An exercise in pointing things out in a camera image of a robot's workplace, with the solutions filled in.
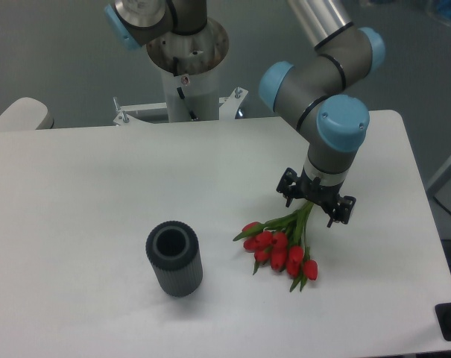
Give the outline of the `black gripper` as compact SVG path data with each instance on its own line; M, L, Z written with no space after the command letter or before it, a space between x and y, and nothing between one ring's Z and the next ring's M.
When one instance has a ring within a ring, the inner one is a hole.
M286 200L286 207L290 207L294 199L301 199L302 195L317 204L329 216L327 227L331 227L333 223L348 224L356 204L355 197L339 195L342 185L325 186L318 178L300 177L295 170L287 168L277 184L277 192Z

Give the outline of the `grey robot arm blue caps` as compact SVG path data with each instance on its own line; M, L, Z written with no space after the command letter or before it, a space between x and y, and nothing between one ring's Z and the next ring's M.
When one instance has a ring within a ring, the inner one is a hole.
M289 5L317 56L308 66L275 63L259 83L263 103L309 143L302 172L287 169L277 191L345 224L356 200L340 190L370 121L367 107L345 90L382 64L385 44L375 30L357 28L340 1ZM205 1L112 1L104 13L124 46L144 48L162 72L170 122L218 119L216 69L230 44Z

